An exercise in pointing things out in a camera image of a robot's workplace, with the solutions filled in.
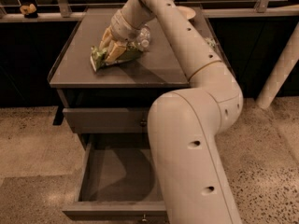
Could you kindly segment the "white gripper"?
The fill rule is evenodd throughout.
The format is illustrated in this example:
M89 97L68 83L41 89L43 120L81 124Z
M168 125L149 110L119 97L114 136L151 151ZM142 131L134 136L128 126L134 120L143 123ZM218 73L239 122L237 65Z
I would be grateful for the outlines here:
M111 19L110 27L106 28L99 45L99 49L103 49L109 44L105 62L114 63L126 51L126 42L136 40L139 34L140 30L129 24L118 9ZM111 41L112 36L119 41Z

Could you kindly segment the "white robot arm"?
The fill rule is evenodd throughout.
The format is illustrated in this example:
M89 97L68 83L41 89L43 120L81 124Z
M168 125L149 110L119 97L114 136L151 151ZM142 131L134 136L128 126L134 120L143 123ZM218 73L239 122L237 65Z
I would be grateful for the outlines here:
M240 116L242 90L227 65L174 0L128 0L103 41L132 41L157 19L188 79L160 96L148 114L153 162L170 224L242 224L215 136Z

